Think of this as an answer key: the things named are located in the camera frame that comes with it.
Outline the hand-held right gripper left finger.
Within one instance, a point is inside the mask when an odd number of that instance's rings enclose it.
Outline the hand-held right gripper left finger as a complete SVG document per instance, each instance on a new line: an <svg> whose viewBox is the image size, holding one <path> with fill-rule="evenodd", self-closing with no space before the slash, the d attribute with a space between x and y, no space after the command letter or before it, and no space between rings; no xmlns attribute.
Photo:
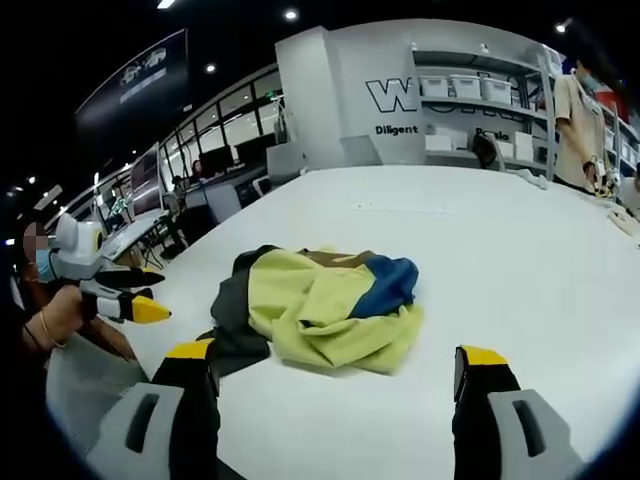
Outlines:
<svg viewBox="0 0 640 480"><path fill-rule="evenodd" d="M149 383L100 423L87 462L101 479L218 479L219 375L212 338L176 345Z"/></svg>

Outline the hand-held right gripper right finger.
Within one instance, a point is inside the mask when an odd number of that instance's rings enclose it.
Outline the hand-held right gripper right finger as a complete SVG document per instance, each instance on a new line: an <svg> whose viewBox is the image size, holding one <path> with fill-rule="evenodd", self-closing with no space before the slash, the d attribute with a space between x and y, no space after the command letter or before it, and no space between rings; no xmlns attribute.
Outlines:
<svg viewBox="0 0 640 480"><path fill-rule="evenodd" d="M456 479L574 479L583 469L567 422L497 352L456 348L453 400Z"/></svg>

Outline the person's left hand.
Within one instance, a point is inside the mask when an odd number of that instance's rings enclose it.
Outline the person's left hand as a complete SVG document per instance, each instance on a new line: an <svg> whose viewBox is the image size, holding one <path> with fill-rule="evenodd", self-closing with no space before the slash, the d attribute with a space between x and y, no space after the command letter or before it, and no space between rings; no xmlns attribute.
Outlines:
<svg viewBox="0 0 640 480"><path fill-rule="evenodd" d="M49 352L63 348L82 325L82 293L73 285L65 285L26 322L23 338L35 352Z"/></svg>

